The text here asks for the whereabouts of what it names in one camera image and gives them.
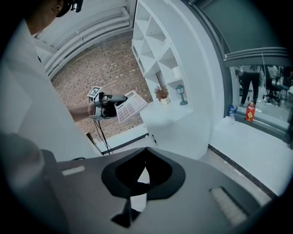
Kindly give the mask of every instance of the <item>brick wall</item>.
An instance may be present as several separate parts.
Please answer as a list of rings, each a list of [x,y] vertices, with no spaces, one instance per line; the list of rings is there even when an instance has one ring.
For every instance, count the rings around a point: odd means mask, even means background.
[[[150,91],[131,50],[132,32],[111,37],[84,50],[69,61],[52,79],[62,101],[67,106],[88,103],[87,94],[93,86],[102,86],[105,93],[124,95],[135,90],[147,102]],[[119,124],[116,119],[102,121],[106,138],[142,124],[140,115]],[[90,132],[100,141],[91,119],[76,123],[83,132]]]

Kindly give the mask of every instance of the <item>red bottle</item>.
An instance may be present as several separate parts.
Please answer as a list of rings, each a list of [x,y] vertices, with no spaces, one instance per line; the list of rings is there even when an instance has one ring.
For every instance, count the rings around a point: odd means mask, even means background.
[[[254,116],[255,116],[255,104],[251,102],[247,106],[245,120],[252,122]]]

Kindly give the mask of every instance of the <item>ceiling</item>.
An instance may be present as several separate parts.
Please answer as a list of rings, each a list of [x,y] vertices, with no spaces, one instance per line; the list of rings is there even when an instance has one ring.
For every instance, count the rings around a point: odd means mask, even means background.
[[[37,53],[50,79],[84,49],[130,31],[135,8],[136,0],[84,0],[79,13],[69,11],[35,34]]]

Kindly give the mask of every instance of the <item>potted plant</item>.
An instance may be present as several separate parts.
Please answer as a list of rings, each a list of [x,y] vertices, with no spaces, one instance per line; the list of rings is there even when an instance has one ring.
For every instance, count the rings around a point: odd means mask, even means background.
[[[159,99],[159,101],[162,104],[166,105],[170,102],[169,92],[166,86],[162,86],[162,87],[157,86],[155,88],[155,94],[156,94],[156,98]]]

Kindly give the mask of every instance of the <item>lamp figurine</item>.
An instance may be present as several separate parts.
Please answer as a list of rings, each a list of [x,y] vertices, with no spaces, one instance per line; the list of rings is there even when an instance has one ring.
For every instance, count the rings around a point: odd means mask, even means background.
[[[178,85],[176,87],[176,90],[177,92],[181,95],[181,102],[180,102],[180,105],[184,106],[184,105],[187,105],[188,102],[184,100],[184,97],[183,97],[183,94],[184,94],[184,86],[183,85]]]

